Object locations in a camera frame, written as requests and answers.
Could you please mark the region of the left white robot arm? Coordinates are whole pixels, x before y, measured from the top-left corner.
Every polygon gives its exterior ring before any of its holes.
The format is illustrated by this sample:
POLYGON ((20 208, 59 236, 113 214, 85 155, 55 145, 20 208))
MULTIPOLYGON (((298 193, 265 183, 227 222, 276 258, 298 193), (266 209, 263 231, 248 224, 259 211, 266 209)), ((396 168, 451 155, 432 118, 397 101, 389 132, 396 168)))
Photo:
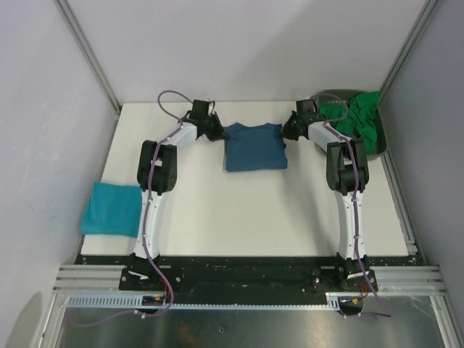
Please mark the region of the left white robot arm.
POLYGON ((137 171, 141 216, 128 272, 143 289, 153 289, 160 281, 160 272, 153 264, 160 255, 160 230, 166 201, 178 180, 178 151, 202 136, 211 142, 227 139, 215 103, 195 99, 191 109, 178 119, 175 129, 166 137, 142 143, 137 171))

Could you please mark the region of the teal t shirt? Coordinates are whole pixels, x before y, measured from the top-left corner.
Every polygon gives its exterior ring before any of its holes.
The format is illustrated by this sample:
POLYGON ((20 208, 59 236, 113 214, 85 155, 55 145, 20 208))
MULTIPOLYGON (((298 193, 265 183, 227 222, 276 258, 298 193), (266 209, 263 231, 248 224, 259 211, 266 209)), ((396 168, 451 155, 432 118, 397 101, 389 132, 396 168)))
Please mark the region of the teal t shirt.
POLYGON ((135 238, 141 210, 140 187, 95 182, 81 218, 81 233, 135 238))

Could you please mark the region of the green crumpled t shirt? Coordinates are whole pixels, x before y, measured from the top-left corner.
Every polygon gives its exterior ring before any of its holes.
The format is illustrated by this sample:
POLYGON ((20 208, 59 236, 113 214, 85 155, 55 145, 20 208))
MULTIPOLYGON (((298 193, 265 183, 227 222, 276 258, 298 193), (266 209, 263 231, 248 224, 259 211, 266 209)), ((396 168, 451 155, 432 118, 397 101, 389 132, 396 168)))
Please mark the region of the green crumpled t shirt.
POLYGON ((344 136, 360 137, 368 154, 374 154, 378 132, 375 126, 379 92, 364 92, 349 98, 346 104, 321 101, 320 115, 344 136))

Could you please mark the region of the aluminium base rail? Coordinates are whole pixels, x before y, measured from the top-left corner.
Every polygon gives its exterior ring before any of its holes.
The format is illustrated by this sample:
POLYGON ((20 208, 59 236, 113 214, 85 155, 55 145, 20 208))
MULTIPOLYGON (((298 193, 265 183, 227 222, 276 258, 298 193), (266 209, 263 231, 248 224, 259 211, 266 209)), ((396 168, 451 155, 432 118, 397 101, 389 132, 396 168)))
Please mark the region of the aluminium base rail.
POLYGON ((381 161, 391 197, 394 200, 408 256, 378 258, 376 271, 379 291, 385 296, 443 296, 447 293, 447 287, 440 267, 430 265, 424 256, 391 153, 385 152, 381 161))

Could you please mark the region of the left aluminium frame post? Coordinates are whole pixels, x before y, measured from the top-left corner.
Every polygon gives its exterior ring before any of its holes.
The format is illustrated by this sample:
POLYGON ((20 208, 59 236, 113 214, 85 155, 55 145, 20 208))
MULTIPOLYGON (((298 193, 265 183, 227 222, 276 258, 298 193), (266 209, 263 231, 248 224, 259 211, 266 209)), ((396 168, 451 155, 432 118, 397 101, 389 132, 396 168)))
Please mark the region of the left aluminium frame post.
POLYGON ((66 24, 71 36, 75 40, 75 43, 81 52, 84 60, 86 61, 90 71, 92 72, 96 82, 99 84, 103 94, 107 98, 108 102, 112 106, 116 115, 120 114, 122 105, 117 100, 116 94, 109 83, 109 80, 99 63, 97 56, 93 48, 91 47, 90 41, 87 38, 78 18, 76 17, 72 7, 68 1, 65 0, 53 0, 58 12, 62 16, 64 23, 66 24))

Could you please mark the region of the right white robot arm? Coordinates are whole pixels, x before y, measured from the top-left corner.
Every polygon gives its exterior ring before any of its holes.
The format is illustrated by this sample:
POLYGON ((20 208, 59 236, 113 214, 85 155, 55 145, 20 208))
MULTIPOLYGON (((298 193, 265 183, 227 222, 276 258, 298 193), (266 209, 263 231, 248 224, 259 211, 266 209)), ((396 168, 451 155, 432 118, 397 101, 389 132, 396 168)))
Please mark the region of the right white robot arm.
POLYGON ((320 114, 315 97, 296 102, 281 136, 292 141, 304 137, 326 154, 326 181, 339 212, 338 270, 334 281, 341 290, 351 291, 361 277, 367 279, 369 274, 362 228, 363 193, 370 178, 365 143, 332 127, 320 114))

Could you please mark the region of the grey plastic bin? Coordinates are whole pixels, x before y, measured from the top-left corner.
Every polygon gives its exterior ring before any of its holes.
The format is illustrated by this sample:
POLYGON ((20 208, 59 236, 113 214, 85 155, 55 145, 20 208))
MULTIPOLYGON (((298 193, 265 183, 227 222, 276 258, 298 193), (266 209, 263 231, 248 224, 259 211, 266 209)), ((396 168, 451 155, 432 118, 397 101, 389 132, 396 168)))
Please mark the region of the grey plastic bin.
MULTIPOLYGON (((372 91, 362 91, 362 90, 353 90, 353 89, 332 89, 332 90, 321 91, 313 95, 312 97, 318 103, 318 108, 319 108, 320 102, 339 102, 340 104, 346 104, 349 98, 352 98, 364 92, 372 92, 372 91)), ((375 153, 374 154, 367 153, 368 159, 370 160, 373 160, 381 156, 387 149, 386 136, 384 133, 384 126, 383 126, 381 115, 380 115, 379 103, 378 103, 378 110, 376 112, 376 118, 375 118, 375 126, 378 132, 378 140, 376 142, 375 153)))

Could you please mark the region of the right aluminium frame post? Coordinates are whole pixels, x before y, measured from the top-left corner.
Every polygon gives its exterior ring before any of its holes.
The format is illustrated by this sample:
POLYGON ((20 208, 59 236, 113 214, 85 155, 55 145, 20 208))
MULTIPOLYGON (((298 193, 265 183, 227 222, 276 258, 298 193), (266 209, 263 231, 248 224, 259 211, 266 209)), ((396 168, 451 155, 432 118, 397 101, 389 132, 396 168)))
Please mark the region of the right aluminium frame post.
POLYGON ((422 9, 420 10, 419 15, 417 16, 415 22, 413 23, 410 32, 407 34, 405 42, 402 44, 399 53, 391 66, 389 72, 387 73, 380 89, 379 89, 379 101, 380 103, 386 98, 390 88, 394 84, 397 76, 399 75, 403 65, 406 63, 407 58, 411 54, 413 48, 417 44, 419 38, 425 32, 428 24, 430 23, 434 13, 442 4, 440 0, 427 0, 425 1, 422 9))

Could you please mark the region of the dark blue t shirt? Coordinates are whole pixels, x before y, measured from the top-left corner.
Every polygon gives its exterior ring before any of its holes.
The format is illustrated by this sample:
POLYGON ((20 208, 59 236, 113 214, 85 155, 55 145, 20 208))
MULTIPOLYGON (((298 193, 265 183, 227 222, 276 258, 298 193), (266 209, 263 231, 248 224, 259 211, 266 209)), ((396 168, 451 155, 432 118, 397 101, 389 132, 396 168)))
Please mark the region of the dark blue t shirt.
POLYGON ((286 145, 282 124, 245 126, 234 123, 225 128, 225 171, 241 173, 256 170, 285 170, 286 145))

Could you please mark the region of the aluminium frame post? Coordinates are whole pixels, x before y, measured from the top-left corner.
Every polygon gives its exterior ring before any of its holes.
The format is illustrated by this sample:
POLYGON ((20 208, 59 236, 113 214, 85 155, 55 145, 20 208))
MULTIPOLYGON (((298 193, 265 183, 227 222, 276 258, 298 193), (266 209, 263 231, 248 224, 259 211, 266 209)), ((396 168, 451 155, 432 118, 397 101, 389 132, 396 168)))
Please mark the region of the aluminium frame post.
POLYGON ((71 36, 75 40, 75 43, 81 52, 84 60, 86 61, 90 71, 92 72, 96 82, 99 84, 103 94, 107 98, 108 102, 112 106, 116 115, 120 114, 122 105, 117 100, 116 94, 109 83, 109 80, 99 63, 97 56, 93 48, 91 47, 90 41, 87 38, 78 18, 76 17, 72 7, 68 1, 65 0, 53 0, 58 12, 62 16, 64 23, 66 24, 71 36))
POLYGON ((442 4, 440 0, 427 0, 425 1, 422 9, 420 10, 419 15, 417 16, 415 22, 413 23, 410 32, 407 34, 405 42, 402 44, 399 53, 391 66, 389 72, 387 73, 380 89, 379 89, 379 101, 380 103, 386 98, 390 88, 394 84, 397 76, 399 75, 403 65, 406 63, 407 58, 411 54, 413 48, 417 44, 419 38, 425 32, 428 24, 430 23, 434 13, 442 4))

